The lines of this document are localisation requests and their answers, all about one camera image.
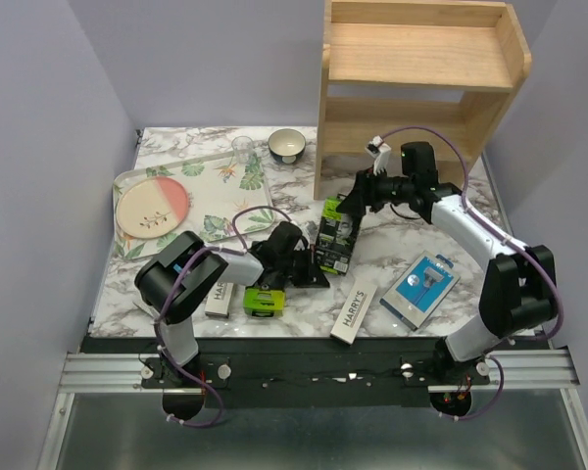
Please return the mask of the wooden two-tier shelf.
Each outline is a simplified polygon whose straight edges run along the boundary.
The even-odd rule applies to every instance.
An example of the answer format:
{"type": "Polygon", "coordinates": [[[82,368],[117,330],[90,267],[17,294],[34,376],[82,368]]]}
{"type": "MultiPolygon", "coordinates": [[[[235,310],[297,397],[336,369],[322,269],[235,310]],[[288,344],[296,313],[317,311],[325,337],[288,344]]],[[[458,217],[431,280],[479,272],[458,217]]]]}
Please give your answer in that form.
{"type": "Polygon", "coordinates": [[[514,7],[496,1],[329,1],[324,7],[316,168],[429,140],[462,184],[532,58],[514,7]]]}

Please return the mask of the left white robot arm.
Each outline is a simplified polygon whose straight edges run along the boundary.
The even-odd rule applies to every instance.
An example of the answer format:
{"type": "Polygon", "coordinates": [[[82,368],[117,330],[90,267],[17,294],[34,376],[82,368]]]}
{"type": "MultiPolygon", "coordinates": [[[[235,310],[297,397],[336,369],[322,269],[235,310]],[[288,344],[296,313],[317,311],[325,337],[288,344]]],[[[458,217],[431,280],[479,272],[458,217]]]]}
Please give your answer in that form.
{"type": "Polygon", "coordinates": [[[134,279],[142,301],[158,312],[154,329],[168,358],[164,374],[178,387],[190,385],[197,377],[192,315],[219,283],[266,295],[288,287],[330,287],[312,245],[291,222],[280,222],[266,240],[242,252],[208,245],[194,232],[182,232],[134,279]]]}

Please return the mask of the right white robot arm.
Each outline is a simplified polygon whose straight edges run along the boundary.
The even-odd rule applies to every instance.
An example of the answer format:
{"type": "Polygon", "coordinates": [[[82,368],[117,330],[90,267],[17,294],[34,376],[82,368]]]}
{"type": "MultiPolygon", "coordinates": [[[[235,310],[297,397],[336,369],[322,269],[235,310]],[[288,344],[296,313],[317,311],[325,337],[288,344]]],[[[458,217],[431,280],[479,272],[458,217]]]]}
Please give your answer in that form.
{"type": "Polygon", "coordinates": [[[478,212],[464,190],[441,182],[429,143],[402,145],[400,176],[386,171],[392,150],[381,137],[368,142],[367,152],[374,159],[373,166],[357,172],[338,211],[363,216],[387,204],[406,204],[450,235],[485,272],[477,315],[435,346],[430,363],[438,381],[456,382],[465,375],[467,363],[518,331],[548,321],[562,326],[563,301],[556,285],[554,256],[547,247],[520,242],[478,212]]]}

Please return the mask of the black green Gillette box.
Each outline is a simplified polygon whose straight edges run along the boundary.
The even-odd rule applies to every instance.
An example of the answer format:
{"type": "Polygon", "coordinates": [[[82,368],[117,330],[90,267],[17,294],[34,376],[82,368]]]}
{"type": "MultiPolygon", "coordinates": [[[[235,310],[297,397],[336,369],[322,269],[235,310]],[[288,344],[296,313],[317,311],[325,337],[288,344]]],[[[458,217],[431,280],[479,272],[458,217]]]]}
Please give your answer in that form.
{"type": "Polygon", "coordinates": [[[345,195],[338,194],[324,201],[315,243],[319,268],[342,276],[349,270],[362,222],[360,217],[337,211],[345,198],[345,195]]]}
{"type": "Polygon", "coordinates": [[[284,289],[247,287],[244,290],[244,312],[255,318],[276,318],[283,314],[286,294],[284,289]]]}

